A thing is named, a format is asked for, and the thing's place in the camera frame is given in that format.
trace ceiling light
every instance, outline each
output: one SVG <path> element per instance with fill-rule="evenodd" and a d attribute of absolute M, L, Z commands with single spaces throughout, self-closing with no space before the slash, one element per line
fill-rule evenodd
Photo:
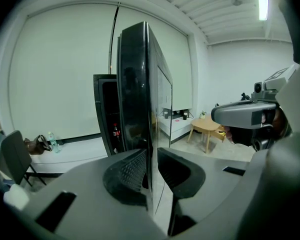
<path fill-rule="evenodd" d="M 259 20 L 266 21 L 268 18 L 269 0 L 259 0 Z"/>

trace ceiling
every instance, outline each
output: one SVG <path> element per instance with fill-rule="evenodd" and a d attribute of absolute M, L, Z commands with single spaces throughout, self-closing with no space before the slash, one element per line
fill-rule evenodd
<path fill-rule="evenodd" d="M 166 0 L 186 14 L 203 32 L 208 44 L 237 40 L 291 42 L 278 0 L 269 0 L 268 20 L 259 20 L 258 0 Z"/>

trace handbag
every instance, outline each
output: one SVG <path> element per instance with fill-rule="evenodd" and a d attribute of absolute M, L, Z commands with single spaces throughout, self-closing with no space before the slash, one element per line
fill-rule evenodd
<path fill-rule="evenodd" d="M 26 146 L 26 149 L 31 155 L 41 155 L 43 152 L 51 151 L 52 148 L 49 146 L 47 139 L 43 135 L 39 135 L 34 140 L 29 140 L 25 138 L 23 143 Z"/>

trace black chair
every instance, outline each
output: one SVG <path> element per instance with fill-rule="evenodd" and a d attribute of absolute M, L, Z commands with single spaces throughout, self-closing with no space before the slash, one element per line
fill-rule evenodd
<path fill-rule="evenodd" d="M 25 176 L 30 167 L 35 177 L 47 185 L 31 165 L 32 159 L 24 144 L 21 132 L 15 130 L 9 134 L 0 145 L 0 170 L 9 176 L 16 184 L 20 184 L 24 178 L 32 186 Z"/>

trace wooden stool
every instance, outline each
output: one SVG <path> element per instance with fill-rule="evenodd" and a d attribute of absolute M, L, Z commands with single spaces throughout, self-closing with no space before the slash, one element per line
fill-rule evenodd
<path fill-rule="evenodd" d="M 216 130 L 219 129 L 220 126 L 221 126 L 220 124 L 212 121 L 212 118 L 210 115 L 206 115 L 205 119 L 201 119 L 201 118 L 194 119 L 191 122 L 191 131 L 190 131 L 188 140 L 186 142 L 187 143 L 189 142 L 192 132 L 194 130 L 197 130 L 198 132 L 202 133 L 201 141 L 203 141 L 203 139 L 204 139 L 204 134 L 207 134 L 206 147 L 205 147 L 205 153 L 207 154 L 209 151 L 210 135 L 215 136 L 215 137 L 217 136 L 217 134 L 221 135 L 221 134 L 215 132 Z"/>

